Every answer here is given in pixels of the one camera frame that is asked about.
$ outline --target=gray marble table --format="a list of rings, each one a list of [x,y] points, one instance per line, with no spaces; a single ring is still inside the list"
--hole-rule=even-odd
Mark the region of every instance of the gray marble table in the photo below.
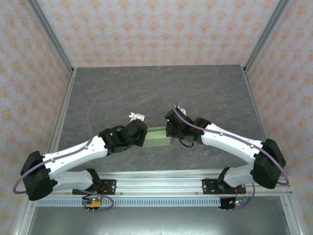
[[[89,138],[87,110],[101,94],[118,96],[134,113],[145,115],[148,127],[165,126],[173,102],[191,119],[202,117],[223,129],[262,140],[261,128],[239,65],[79,68],[75,77],[59,150]],[[105,98],[91,114],[94,133],[129,122],[115,100]],[[241,166],[245,162],[220,149],[195,144],[140,148],[96,159],[73,170],[97,171],[209,169]]]

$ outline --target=black bracket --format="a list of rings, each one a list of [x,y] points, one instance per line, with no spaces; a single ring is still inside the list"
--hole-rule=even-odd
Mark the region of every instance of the black bracket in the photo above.
[[[236,189],[238,189],[237,194],[246,193],[246,188],[241,185],[235,188],[228,187],[221,189],[218,184],[218,179],[205,178],[202,180],[203,194],[236,194]]]
[[[99,189],[97,190],[97,192],[98,194],[115,195],[115,190],[116,190],[116,180],[101,180],[101,185]],[[76,189],[73,189],[72,194],[73,195],[87,195],[87,193],[83,193]]]

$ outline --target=wall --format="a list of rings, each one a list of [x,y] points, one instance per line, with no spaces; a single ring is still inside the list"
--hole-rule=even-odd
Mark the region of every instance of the wall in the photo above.
[[[29,153],[46,151],[68,74],[25,0],[0,2],[0,227],[25,199],[12,188]]]
[[[244,65],[279,0],[39,0],[75,67]]]
[[[313,4],[291,0],[249,75],[267,137],[277,140],[313,231]]]

